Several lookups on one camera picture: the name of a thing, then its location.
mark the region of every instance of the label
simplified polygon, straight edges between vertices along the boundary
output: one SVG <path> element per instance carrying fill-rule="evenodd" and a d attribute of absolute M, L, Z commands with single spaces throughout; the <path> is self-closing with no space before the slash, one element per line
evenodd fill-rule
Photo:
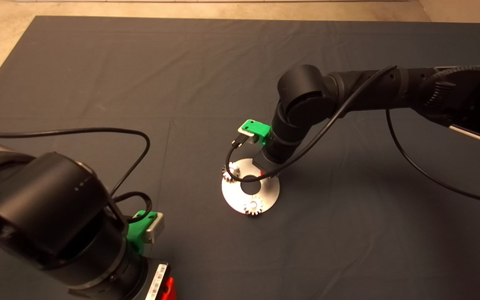
<path fill-rule="evenodd" d="M 145 300 L 156 300 L 158 296 L 158 292 L 160 292 L 160 283 L 162 283 L 162 278 L 164 278 L 164 274 L 166 273 L 166 268 L 168 266 L 165 264 L 159 264 L 157 271 L 155 272 L 155 276 L 153 277 L 153 281 L 149 286 L 149 292 L 147 293 L 147 297 Z"/>

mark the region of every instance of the red part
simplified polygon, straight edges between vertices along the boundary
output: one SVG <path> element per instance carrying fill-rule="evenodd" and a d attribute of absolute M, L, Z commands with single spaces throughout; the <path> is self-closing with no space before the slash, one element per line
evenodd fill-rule
<path fill-rule="evenodd" d="M 166 292 L 162 293 L 162 298 L 160 298 L 160 300 L 177 300 L 173 277 L 168 278 L 168 281 L 166 281 Z"/>

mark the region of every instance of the gray fabric cloth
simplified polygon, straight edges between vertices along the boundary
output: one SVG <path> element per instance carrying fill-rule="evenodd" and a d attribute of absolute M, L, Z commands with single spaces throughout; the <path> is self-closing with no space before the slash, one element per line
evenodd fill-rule
<path fill-rule="evenodd" d="M 36 17 L 0 69 L 0 131 L 148 133 L 152 150 L 120 192 L 147 192 L 165 213 L 154 254 L 172 264 L 180 299 L 480 299 L 480 202 L 412 169 L 381 111 L 338 121 L 282 173 L 261 217 L 228 207 L 220 169 L 236 129 L 269 123 L 278 78 L 303 63 L 480 65 L 480 24 Z M 394 126 L 425 169 L 480 194 L 480 142 L 411 110 Z M 143 147 L 107 134 L 0 143 L 86 162 L 108 188 Z M 0 300 L 47 298 L 73 299 L 0 250 Z"/>

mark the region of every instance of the gear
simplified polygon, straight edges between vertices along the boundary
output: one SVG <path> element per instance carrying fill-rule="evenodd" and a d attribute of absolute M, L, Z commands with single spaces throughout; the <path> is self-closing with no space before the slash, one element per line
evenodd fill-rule
<path fill-rule="evenodd" d="M 234 162 L 229 162 L 229 171 L 235 176 L 240 176 L 240 168 Z M 232 179 L 231 175 L 229 175 L 229 173 L 227 172 L 227 169 L 225 169 L 225 166 L 221 168 L 221 176 L 225 179 L 226 182 L 235 182 L 235 180 Z"/>
<path fill-rule="evenodd" d="M 244 205 L 246 215 L 256 216 L 263 212 L 263 203 L 259 196 L 252 195 L 251 199 L 247 200 Z"/>

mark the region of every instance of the green 3d-printed bracket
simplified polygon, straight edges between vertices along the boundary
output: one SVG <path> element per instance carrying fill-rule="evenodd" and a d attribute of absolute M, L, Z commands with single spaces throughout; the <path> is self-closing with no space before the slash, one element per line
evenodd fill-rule
<path fill-rule="evenodd" d="M 143 215 L 145 210 L 141 210 L 137 213 L 137 217 Z M 139 255 L 143 253 L 143 238 L 142 235 L 145 233 L 147 228 L 156 220 L 157 213 L 152 211 L 148 213 L 147 217 L 129 224 L 129 230 L 127 232 L 127 241 L 130 245 L 138 252 Z"/>
<path fill-rule="evenodd" d="M 266 144 L 266 139 L 270 134 L 270 125 L 249 119 L 241 128 L 248 133 L 256 135 L 258 137 L 257 142 L 261 143 L 263 146 Z"/>

